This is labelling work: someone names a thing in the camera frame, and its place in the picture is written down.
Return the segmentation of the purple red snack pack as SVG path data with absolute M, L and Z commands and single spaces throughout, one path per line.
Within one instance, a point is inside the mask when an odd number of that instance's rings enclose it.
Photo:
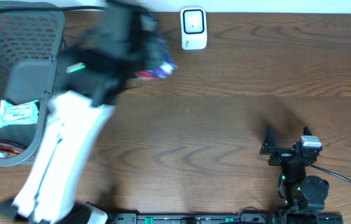
M 165 57 L 160 66 L 151 70 L 141 70 L 135 73 L 140 79 L 153 80 L 153 79 L 166 79 L 172 75 L 177 65 L 170 57 Z

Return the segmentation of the green wipes packet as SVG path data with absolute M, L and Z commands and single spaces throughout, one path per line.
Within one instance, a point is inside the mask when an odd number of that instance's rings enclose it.
M 12 125 L 37 124 L 39 119 L 39 101 L 34 100 L 20 105 L 0 101 L 0 128 Z

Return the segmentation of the orange snack bar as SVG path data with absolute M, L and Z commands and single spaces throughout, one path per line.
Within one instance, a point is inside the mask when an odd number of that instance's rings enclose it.
M 25 147 L 10 141 L 0 141 L 0 158 L 16 157 L 25 151 Z

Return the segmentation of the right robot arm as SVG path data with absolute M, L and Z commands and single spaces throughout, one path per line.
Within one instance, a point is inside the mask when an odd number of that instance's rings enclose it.
M 322 143 L 307 127 L 300 140 L 290 148 L 278 147 L 273 128 L 267 127 L 260 154 L 269 155 L 270 166 L 280 166 L 278 194 L 285 199 L 288 209 L 313 213 L 324 209 L 328 181 L 306 174 L 306 167 L 317 161 L 321 151 Z

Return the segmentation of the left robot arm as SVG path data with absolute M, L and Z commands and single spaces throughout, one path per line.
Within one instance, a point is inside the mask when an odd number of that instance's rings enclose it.
M 28 223 L 108 223 L 111 215 L 77 203 L 77 185 L 93 146 L 127 82 L 147 72 L 174 70 L 156 18 L 142 6 L 108 1 L 101 24 L 65 50 L 49 98 L 49 114 L 31 172 L 12 201 L 14 218 Z

